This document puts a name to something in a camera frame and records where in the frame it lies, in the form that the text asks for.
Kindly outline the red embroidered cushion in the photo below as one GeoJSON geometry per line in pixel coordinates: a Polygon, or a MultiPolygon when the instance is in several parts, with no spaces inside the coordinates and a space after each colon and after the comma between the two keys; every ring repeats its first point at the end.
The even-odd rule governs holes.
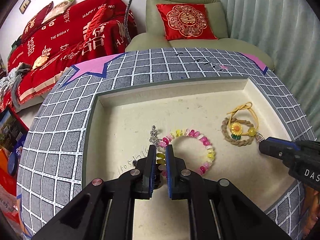
{"type": "Polygon", "coordinates": [[[164,24],[166,40],[217,40],[204,4],[157,4],[156,7],[164,24]]]}

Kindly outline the cartoon print pillow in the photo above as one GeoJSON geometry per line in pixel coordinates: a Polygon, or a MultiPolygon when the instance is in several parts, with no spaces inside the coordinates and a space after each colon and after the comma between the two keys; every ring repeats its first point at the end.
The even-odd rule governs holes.
{"type": "Polygon", "coordinates": [[[48,12],[48,14],[43,19],[42,24],[56,18],[56,16],[63,14],[74,2],[75,0],[64,0],[53,7],[53,9],[48,12]]]}

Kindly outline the pink star patch left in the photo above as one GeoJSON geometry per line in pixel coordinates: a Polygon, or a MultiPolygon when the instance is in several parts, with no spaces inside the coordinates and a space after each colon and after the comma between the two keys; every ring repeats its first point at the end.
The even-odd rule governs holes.
{"type": "Polygon", "coordinates": [[[93,75],[96,77],[106,77],[108,64],[111,61],[125,55],[126,53],[113,54],[74,64],[71,66],[71,70],[74,70],[74,73],[67,81],[62,83],[61,87],[67,86],[68,84],[85,74],[93,75]]]}

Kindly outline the framed landscape picture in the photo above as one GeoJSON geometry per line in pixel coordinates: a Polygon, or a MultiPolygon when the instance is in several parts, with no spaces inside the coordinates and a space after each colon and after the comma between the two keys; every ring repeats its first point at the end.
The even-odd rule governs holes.
{"type": "Polygon", "coordinates": [[[1,149],[7,158],[23,135],[28,133],[28,127],[20,117],[7,106],[1,112],[1,149]]]}

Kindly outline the grey grid tablecloth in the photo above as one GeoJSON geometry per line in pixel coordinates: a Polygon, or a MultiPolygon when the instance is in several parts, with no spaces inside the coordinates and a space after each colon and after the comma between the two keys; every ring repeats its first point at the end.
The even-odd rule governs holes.
{"type": "Polygon", "coordinates": [[[131,51],[108,64],[106,77],[85,74],[61,87],[73,73],[69,68],[50,91],[23,146],[17,199],[26,239],[79,193],[86,125],[100,92],[196,77],[250,77],[271,100],[293,138],[315,139],[306,115],[284,84],[270,70],[263,75],[239,52],[208,48],[131,51]]]}

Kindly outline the orange box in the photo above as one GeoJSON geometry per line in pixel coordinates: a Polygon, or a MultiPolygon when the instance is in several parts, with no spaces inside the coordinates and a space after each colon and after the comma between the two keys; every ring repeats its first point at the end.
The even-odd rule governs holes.
{"type": "Polygon", "coordinates": [[[8,174],[8,160],[4,150],[1,148],[1,211],[5,217],[14,224],[19,225],[19,215],[16,200],[16,179],[8,174]]]}

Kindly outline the pink star patch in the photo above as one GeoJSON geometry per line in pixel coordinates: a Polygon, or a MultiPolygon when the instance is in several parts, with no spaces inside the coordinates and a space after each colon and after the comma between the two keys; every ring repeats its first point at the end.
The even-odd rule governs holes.
{"type": "Polygon", "coordinates": [[[255,63],[255,65],[257,66],[257,68],[262,72],[263,75],[265,75],[268,71],[268,67],[266,64],[263,63],[263,61],[261,61],[259,59],[259,57],[254,56],[252,54],[246,54],[246,53],[241,53],[241,55],[243,55],[244,57],[248,58],[249,60],[253,61],[255,63]]]}
{"type": "Polygon", "coordinates": [[[113,54],[74,64],[71,66],[71,70],[74,70],[74,73],[67,81],[62,83],[61,87],[67,86],[68,84],[85,74],[93,75],[96,77],[106,77],[108,64],[111,61],[125,55],[126,53],[113,54]]]}

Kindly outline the teal curtain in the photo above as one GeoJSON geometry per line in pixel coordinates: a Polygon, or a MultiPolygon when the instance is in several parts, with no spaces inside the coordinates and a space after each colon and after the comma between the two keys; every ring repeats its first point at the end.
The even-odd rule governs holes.
{"type": "Polygon", "coordinates": [[[319,19],[306,0],[221,0],[230,37],[271,57],[319,136],[319,19]]]}

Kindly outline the red pillow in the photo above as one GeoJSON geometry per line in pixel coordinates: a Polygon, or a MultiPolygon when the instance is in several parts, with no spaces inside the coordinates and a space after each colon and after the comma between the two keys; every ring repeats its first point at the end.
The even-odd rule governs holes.
{"type": "Polygon", "coordinates": [[[21,42],[24,43],[42,25],[44,18],[53,8],[53,1],[41,9],[25,26],[21,42]]]}

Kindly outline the red bed blanket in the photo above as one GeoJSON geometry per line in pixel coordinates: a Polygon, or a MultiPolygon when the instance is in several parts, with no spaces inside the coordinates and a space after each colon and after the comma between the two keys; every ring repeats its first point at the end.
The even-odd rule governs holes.
{"type": "Polygon", "coordinates": [[[122,0],[84,0],[42,24],[8,59],[8,70],[20,62],[33,66],[18,85],[18,103],[49,92],[64,70],[74,64],[120,54],[129,42],[125,36],[126,4],[122,0]]]}

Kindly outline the grey clothes pile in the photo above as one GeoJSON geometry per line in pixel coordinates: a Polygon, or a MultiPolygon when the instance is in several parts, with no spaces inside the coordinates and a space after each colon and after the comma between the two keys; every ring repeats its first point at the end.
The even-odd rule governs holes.
{"type": "Polygon", "coordinates": [[[5,107],[10,104],[10,102],[5,102],[5,95],[10,94],[12,104],[14,107],[19,107],[16,90],[18,85],[22,81],[22,77],[25,76],[29,71],[31,71],[31,65],[20,62],[19,65],[7,74],[7,76],[1,78],[1,107],[5,107]]]}

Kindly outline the pink star patch right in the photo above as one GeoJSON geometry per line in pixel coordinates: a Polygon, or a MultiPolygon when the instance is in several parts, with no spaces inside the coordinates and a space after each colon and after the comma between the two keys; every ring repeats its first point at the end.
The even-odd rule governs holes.
{"type": "Polygon", "coordinates": [[[241,55],[243,55],[244,57],[248,58],[249,60],[253,61],[255,63],[255,65],[257,66],[257,68],[262,72],[263,75],[265,75],[268,71],[268,67],[266,64],[263,63],[263,61],[261,61],[259,59],[259,57],[254,56],[252,54],[246,54],[246,53],[241,53],[241,55]]]}

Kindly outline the silver rhinestone earring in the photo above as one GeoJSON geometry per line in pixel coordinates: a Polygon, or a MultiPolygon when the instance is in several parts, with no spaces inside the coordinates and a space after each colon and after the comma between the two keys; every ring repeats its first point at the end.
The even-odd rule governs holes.
{"type": "Polygon", "coordinates": [[[155,125],[151,127],[149,142],[156,147],[159,145],[160,139],[158,138],[158,130],[155,125]]]}

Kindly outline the silver pink pendant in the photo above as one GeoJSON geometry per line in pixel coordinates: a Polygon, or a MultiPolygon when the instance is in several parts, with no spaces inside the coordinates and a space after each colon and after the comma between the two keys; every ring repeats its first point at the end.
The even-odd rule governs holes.
{"type": "Polygon", "coordinates": [[[262,134],[260,134],[259,132],[256,133],[255,138],[257,140],[258,143],[262,142],[263,140],[265,140],[265,138],[263,137],[262,134]]]}

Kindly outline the small picture frame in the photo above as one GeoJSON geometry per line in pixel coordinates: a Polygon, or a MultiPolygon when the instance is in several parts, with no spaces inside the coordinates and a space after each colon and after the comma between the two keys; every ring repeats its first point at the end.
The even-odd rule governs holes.
{"type": "Polygon", "coordinates": [[[26,9],[29,7],[31,0],[23,0],[22,4],[19,7],[20,13],[24,14],[26,9]]]}

